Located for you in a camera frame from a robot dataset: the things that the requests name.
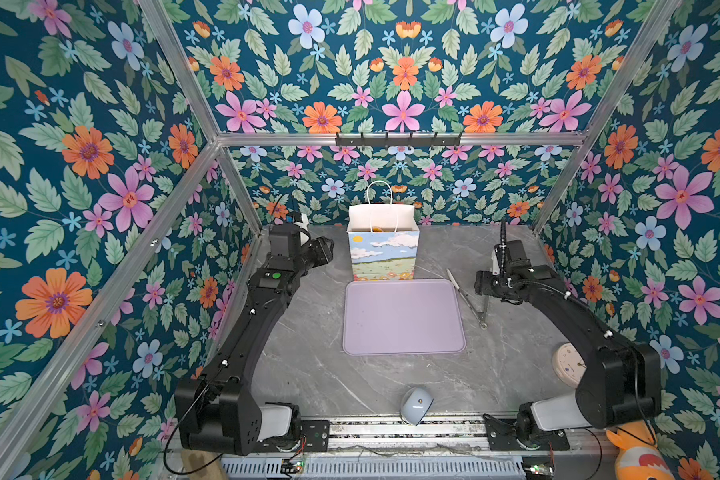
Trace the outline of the cream and steel tongs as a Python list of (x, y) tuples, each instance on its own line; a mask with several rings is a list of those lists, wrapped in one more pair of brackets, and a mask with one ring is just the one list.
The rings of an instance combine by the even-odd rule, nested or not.
[(488, 329), (487, 314), (488, 314), (488, 306), (489, 306), (488, 299), (484, 299), (481, 303), (482, 307), (478, 308), (476, 306), (476, 304), (472, 301), (471, 297), (467, 294), (467, 292), (457, 282), (452, 271), (450, 269), (446, 269), (446, 273), (447, 273), (448, 279), (451, 282), (451, 284), (453, 285), (454, 289), (459, 294), (461, 299), (466, 303), (469, 310), (471, 311), (471, 313), (477, 320), (479, 327), (482, 330), (487, 330)]

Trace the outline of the landscape print paper bag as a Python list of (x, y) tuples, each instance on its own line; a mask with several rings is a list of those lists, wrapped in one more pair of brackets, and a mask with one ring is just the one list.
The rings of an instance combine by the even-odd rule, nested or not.
[(369, 183), (365, 201), (349, 207), (347, 237), (355, 281), (413, 280), (420, 230), (415, 207), (396, 203), (384, 180)]

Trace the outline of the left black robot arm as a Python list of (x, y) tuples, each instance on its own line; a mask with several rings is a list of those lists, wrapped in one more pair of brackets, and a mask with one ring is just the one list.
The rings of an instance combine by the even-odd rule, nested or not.
[(264, 347), (309, 270), (329, 264), (334, 241), (298, 225), (277, 225), (270, 252), (248, 281), (240, 316), (197, 378), (175, 392), (177, 433), (185, 449), (246, 456), (269, 440), (300, 441), (300, 413), (290, 403), (258, 404), (253, 376)]

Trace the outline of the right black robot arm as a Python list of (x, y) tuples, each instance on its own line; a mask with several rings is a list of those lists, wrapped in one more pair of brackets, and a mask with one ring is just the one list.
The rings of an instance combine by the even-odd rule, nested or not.
[(647, 344), (635, 343), (589, 310), (549, 267), (513, 267), (504, 274), (476, 273), (475, 291), (502, 301), (528, 303), (572, 344), (585, 371), (575, 390), (520, 406), (516, 432), (524, 440), (546, 432), (604, 429), (647, 421), (661, 412), (661, 360)]

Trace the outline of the lilac plastic tray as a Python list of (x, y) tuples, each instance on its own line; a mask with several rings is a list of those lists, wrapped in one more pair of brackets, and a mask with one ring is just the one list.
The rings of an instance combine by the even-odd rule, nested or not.
[(447, 280), (355, 281), (347, 285), (343, 351), (351, 356), (460, 353), (466, 337)]

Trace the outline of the round cream clock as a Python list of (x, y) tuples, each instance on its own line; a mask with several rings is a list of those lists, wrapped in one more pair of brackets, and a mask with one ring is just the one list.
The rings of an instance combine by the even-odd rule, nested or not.
[(586, 364), (572, 343), (561, 345), (553, 354), (555, 374), (566, 385), (576, 388), (586, 371)]

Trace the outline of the grey computer mouse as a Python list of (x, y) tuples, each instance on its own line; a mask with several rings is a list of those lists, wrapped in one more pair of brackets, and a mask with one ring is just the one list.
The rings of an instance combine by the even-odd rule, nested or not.
[(434, 403), (432, 394), (424, 387), (411, 388), (403, 397), (400, 406), (401, 419), (412, 426), (419, 425)]

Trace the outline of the orange plush toy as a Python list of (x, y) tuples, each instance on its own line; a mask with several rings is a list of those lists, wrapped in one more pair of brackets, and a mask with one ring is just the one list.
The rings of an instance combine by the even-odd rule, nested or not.
[(615, 476), (619, 480), (674, 479), (669, 466), (655, 443), (653, 429), (643, 421), (623, 424), (606, 430), (608, 440), (618, 450)]

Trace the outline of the wooden brush block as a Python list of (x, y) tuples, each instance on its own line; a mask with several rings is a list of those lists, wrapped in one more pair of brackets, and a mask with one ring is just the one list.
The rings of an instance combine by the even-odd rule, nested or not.
[(189, 479), (228, 480), (221, 464), (221, 454), (199, 450), (184, 450), (181, 453), (182, 465)]

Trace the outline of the aluminium frame post left rear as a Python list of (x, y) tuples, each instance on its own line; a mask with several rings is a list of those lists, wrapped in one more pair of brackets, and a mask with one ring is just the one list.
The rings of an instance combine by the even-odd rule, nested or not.
[(198, 120), (202, 135), (212, 151), (212, 156), (221, 156), (218, 160), (219, 166), (230, 183), (231, 191), (239, 204), (253, 237), (258, 238), (261, 234), (262, 223), (255, 211), (242, 176), (234, 165), (231, 154), (227, 147), (220, 142), (221, 129), (211, 112), (210, 105), (197, 81), (196, 75), (190, 68), (188, 57), (168, 17), (163, 2), (141, 1), (140, 8), (175, 75), (177, 84), (185, 96), (190, 110)]

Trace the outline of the aluminium frame post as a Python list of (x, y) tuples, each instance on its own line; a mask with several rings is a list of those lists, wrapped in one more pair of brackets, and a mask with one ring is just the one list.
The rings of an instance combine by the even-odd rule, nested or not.
[(607, 122), (616, 111), (622, 96), (634, 82), (639, 70), (659, 40), (659, 37), (671, 23), (674, 12), (683, 4), (683, 1), (659, 0), (654, 1), (646, 20), (637, 32), (632, 44), (626, 51), (624, 62), (615, 73), (613, 81), (605, 91), (601, 101), (594, 110), (587, 127), (584, 130), (583, 143), (571, 154), (566, 166), (559, 174), (556, 183), (551, 188), (541, 208), (532, 232), (541, 237), (545, 226), (552, 214), (566, 195), (566, 192), (581, 168), (587, 155), (592, 151), (595, 142), (605, 129)]
[(231, 191), (239, 204), (253, 237), (258, 238), (261, 234), (262, 223), (255, 211), (242, 176), (234, 165), (231, 154), (227, 147), (220, 142), (221, 129), (211, 112), (210, 105), (197, 81), (196, 75), (190, 68), (188, 57), (168, 17), (163, 2), (141, 1), (140, 8), (175, 75), (177, 84), (185, 96), (190, 110), (198, 120), (202, 135), (212, 151), (212, 156), (221, 156), (218, 160), (219, 166), (230, 183)]

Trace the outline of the black hook rail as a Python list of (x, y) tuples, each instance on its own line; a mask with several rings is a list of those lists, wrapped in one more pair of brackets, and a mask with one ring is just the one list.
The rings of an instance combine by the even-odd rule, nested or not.
[(374, 149), (387, 147), (413, 147), (427, 149), (431, 147), (451, 147), (461, 144), (461, 134), (441, 133), (352, 133), (336, 134), (336, 146), (370, 147)]

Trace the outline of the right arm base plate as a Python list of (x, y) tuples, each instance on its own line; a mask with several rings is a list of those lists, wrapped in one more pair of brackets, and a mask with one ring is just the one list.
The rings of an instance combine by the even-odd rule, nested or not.
[(482, 415), (491, 451), (569, 451), (570, 443), (563, 430), (541, 431), (523, 420), (502, 419), (489, 413)]

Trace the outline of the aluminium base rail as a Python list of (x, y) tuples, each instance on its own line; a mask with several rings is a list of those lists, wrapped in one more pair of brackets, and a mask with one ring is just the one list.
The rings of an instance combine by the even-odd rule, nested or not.
[[(328, 451), (364, 451), (389, 455), (393, 452), (422, 452), (425, 450), (452, 451), (456, 455), (525, 455), (597, 456), (610, 458), (616, 448), (605, 434), (586, 430), (565, 430), (570, 443), (569, 451), (491, 451), (482, 414), (427, 415), (417, 426), (405, 423), (394, 415), (305, 417), (302, 420), (326, 419), (331, 423)], [(286, 438), (298, 438), (288, 433)]]

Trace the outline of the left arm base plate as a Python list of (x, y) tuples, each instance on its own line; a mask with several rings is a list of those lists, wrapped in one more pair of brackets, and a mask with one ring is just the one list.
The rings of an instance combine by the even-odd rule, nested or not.
[(289, 455), (297, 452), (325, 453), (328, 451), (330, 429), (331, 423), (326, 419), (302, 420), (301, 435), (298, 438), (270, 438), (257, 443), (253, 448), (253, 452)]

